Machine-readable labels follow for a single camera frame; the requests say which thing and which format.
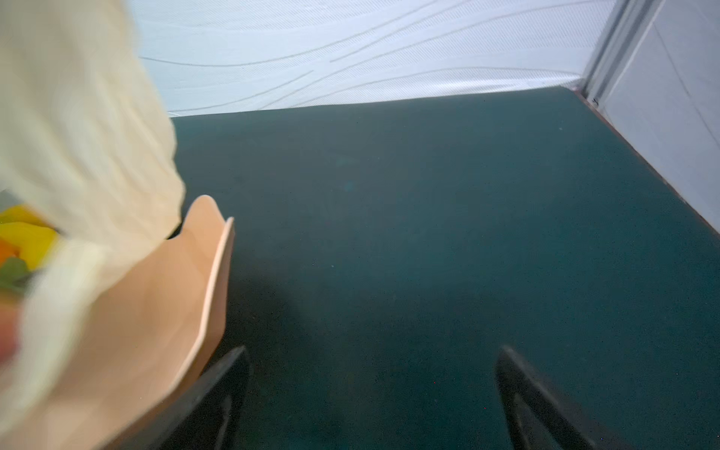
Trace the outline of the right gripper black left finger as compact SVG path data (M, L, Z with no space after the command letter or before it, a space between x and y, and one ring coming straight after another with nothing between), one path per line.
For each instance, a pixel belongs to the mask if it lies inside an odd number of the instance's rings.
M250 380L248 351L236 347L148 425L112 448L230 449Z

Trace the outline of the cream banana print plastic bag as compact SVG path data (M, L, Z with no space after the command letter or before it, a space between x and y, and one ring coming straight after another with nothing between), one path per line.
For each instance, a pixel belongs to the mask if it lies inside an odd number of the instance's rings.
M176 132L123 1L1 5L1 185L60 236L22 303L1 429L43 402L98 297L177 227Z

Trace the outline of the yellow banana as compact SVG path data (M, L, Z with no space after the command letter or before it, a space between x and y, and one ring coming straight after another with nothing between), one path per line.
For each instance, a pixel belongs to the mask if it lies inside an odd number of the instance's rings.
M59 234L27 207L19 204L1 212L1 265L11 258L29 271L43 267Z

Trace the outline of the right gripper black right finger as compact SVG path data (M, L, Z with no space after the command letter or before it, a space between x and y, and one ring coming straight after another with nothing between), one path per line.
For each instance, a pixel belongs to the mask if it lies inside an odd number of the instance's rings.
M495 379L515 449L631 449L510 346L502 346Z

